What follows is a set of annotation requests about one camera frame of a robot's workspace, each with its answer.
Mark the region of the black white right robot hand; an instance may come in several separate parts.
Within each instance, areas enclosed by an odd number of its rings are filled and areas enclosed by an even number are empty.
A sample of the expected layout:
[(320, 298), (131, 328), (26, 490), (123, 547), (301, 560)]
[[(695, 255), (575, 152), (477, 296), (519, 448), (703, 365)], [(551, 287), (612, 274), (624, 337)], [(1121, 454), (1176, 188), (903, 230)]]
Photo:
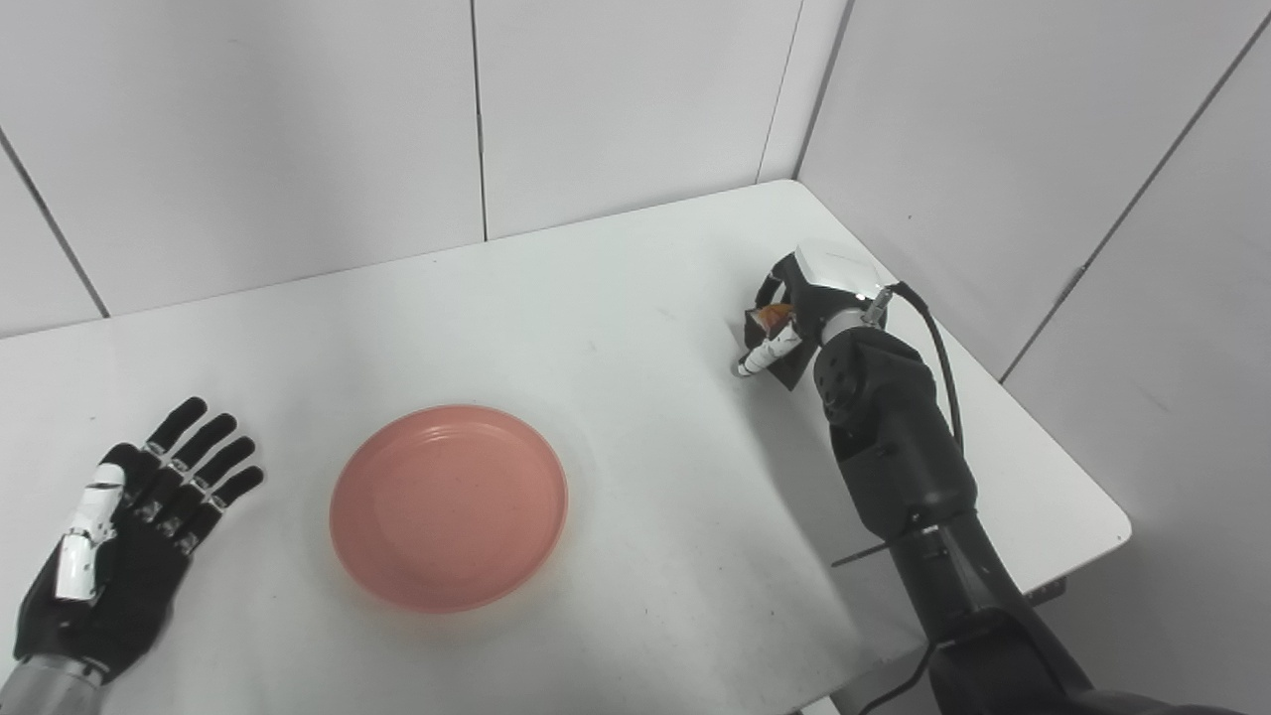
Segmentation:
[(771, 373), (794, 389), (822, 345), (840, 331), (885, 329), (894, 290), (872, 259), (827, 243), (805, 241), (763, 281), (744, 317), (744, 354), (737, 378)]

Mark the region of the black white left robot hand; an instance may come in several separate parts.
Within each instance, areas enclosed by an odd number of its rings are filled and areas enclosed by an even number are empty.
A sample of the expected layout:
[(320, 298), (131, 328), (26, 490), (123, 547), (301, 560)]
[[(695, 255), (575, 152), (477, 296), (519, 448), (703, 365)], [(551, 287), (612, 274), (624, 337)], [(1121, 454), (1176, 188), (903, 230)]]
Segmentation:
[(186, 399), (140, 444), (98, 464), (17, 618), (19, 664), (80, 665), (105, 685), (155, 646), (228, 508), (264, 481), (230, 413)]

